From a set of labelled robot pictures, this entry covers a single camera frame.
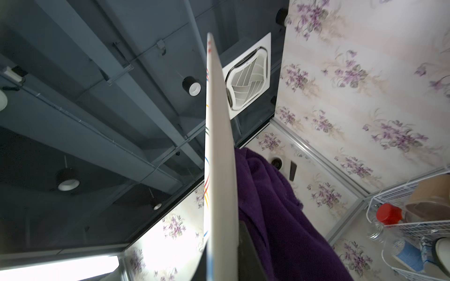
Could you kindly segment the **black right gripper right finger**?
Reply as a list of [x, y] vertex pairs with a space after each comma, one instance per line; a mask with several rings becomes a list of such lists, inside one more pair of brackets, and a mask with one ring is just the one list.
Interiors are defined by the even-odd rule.
[[266, 281], [267, 276], [243, 221], [239, 221], [239, 281]]

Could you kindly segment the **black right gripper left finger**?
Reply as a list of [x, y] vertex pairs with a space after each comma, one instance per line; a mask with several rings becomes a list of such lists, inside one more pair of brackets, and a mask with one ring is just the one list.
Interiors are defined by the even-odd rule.
[[196, 268], [194, 275], [191, 278], [191, 281], [207, 281], [207, 252], [203, 251], [199, 264]]

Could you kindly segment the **purple microfiber cloth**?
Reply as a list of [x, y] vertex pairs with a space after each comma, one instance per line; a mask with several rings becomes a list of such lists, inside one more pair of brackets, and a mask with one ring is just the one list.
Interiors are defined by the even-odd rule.
[[348, 270], [303, 213], [288, 180], [264, 157], [235, 149], [239, 219], [271, 281], [350, 281]]

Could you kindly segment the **round plaid-striped white plate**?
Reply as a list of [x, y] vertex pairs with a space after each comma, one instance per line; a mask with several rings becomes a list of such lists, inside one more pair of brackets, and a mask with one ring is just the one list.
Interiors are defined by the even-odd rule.
[[223, 68], [212, 33], [207, 35], [204, 181], [206, 279], [239, 278], [239, 219], [234, 140]]

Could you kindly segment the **clear plastic bottle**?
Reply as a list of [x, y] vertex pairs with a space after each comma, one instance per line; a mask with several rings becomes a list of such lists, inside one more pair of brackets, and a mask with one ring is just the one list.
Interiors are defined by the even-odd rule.
[[366, 226], [370, 241], [382, 247], [383, 261], [394, 271], [408, 274], [424, 272], [421, 251], [407, 239], [390, 233], [381, 223], [370, 222]]

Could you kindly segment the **black ceiling spotlight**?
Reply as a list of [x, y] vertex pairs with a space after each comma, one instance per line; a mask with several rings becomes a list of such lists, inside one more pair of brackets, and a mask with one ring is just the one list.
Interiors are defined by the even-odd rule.
[[202, 90], [202, 85], [199, 80], [192, 76], [187, 76], [184, 78], [182, 87], [191, 97], [198, 96]]

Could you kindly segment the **white ceiling air vent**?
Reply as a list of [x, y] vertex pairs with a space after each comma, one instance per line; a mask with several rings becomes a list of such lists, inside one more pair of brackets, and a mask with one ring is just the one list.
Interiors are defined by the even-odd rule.
[[229, 115], [233, 119], [255, 102], [271, 83], [271, 34], [255, 41], [245, 37], [220, 55]]

